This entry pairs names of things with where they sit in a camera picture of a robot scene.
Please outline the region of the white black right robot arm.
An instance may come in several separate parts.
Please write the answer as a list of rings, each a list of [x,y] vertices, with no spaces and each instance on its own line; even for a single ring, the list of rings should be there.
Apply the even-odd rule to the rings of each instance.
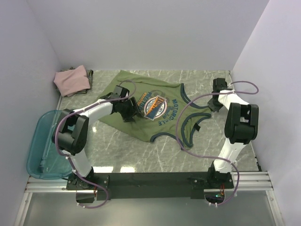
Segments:
[[[213,80],[213,97],[208,101],[208,106],[214,112],[222,107],[228,110],[224,126],[226,139],[206,177],[210,187],[219,188],[232,180],[231,171],[238,155],[257,137],[259,106],[240,98],[235,90],[228,87],[224,78]]]

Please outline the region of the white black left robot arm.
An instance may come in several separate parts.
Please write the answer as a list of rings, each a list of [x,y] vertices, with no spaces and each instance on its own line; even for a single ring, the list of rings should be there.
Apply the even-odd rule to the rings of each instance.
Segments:
[[[134,122],[135,116],[141,117],[133,94],[134,92],[117,85],[113,92],[86,107],[61,111],[52,142],[58,154],[70,163],[72,173],[78,176],[77,183],[81,188],[89,189],[94,183],[94,170],[84,151],[89,126],[114,113],[120,114],[123,122]]]

